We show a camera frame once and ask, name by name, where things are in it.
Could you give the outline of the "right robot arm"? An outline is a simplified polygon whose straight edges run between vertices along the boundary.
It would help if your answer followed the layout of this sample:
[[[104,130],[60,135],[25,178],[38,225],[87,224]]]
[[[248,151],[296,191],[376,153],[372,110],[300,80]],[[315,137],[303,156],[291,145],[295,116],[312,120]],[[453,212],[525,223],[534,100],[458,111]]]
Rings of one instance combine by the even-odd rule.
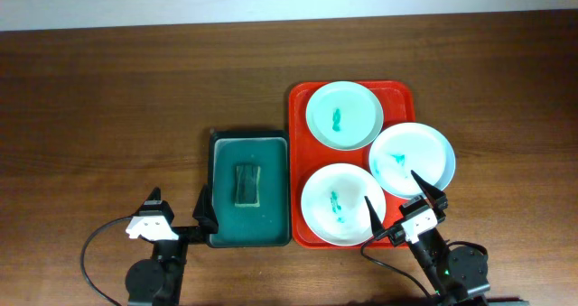
[[[411,175],[422,193],[399,208],[402,217],[391,227],[383,226],[370,200],[365,199],[372,237],[361,246],[360,254],[415,283],[432,305],[487,305],[485,293],[490,290],[487,249],[471,242],[446,242],[437,230],[446,219],[444,211],[448,208],[448,199],[445,193],[416,172]],[[392,246],[406,244],[409,247],[433,286],[434,294],[411,274],[366,254],[367,247],[382,239],[387,239]]]

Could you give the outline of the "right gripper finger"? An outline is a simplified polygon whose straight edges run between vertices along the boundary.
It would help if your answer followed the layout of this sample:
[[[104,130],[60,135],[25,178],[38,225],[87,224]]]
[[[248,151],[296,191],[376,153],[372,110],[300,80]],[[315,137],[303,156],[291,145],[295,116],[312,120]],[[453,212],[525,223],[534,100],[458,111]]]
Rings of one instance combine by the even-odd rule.
[[[384,234],[385,228],[383,227],[383,223],[380,220],[377,212],[373,208],[373,205],[372,205],[370,199],[368,198],[368,196],[365,196],[364,199],[365,199],[367,207],[368,207],[371,232],[373,234]]]
[[[430,202],[439,202],[444,199],[444,192],[434,187],[434,185],[425,181],[421,176],[419,176],[414,170],[411,170],[411,175],[417,183],[418,187],[421,189],[423,194],[427,197]]]

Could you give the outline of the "pale green plate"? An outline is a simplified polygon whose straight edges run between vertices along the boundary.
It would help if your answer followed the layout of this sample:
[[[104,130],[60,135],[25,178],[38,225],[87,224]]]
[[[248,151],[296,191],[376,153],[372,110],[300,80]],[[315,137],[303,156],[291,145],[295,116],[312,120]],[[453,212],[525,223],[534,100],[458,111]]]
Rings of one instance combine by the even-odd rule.
[[[359,83],[335,81],[315,90],[305,110],[306,124],[321,144],[340,151],[369,145],[380,133],[384,111],[377,96]]]

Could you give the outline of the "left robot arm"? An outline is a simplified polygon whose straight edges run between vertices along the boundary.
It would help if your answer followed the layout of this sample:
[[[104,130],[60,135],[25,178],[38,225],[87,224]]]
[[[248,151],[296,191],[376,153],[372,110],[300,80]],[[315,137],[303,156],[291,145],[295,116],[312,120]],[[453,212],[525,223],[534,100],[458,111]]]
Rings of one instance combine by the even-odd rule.
[[[147,200],[131,217],[126,232],[131,239],[143,239],[153,245],[152,255],[133,264],[126,275],[130,305],[177,305],[180,301],[184,267],[190,245],[207,245],[210,235],[219,231],[219,223],[210,200],[210,188],[200,191],[192,217],[196,226],[174,227],[174,213],[153,189]]]

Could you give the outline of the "white plate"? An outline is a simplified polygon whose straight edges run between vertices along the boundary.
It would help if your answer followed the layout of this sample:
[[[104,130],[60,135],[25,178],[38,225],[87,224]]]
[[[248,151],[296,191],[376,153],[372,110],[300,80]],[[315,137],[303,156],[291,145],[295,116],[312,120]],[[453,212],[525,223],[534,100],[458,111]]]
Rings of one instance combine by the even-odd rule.
[[[383,221],[384,191],[364,169],[348,163],[320,168],[304,184],[301,211],[308,228],[334,246],[356,246],[372,237],[368,205]]]

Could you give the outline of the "light blue plate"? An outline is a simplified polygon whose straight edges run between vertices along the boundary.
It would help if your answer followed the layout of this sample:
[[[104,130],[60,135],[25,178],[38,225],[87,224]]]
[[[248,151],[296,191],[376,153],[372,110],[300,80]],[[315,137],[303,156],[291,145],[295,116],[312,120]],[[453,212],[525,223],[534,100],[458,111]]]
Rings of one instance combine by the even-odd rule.
[[[413,173],[445,190],[456,170],[448,139],[429,125],[401,123],[385,129],[372,143],[368,166],[381,188],[401,199],[422,193]]]

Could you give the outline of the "green yellow sponge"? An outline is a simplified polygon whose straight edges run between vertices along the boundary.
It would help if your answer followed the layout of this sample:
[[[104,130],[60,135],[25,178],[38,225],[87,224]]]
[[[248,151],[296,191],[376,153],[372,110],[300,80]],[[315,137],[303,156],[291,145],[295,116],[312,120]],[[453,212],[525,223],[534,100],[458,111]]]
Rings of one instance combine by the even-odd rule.
[[[260,206],[260,171],[256,164],[244,163],[236,166],[236,189],[234,205],[238,208]]]

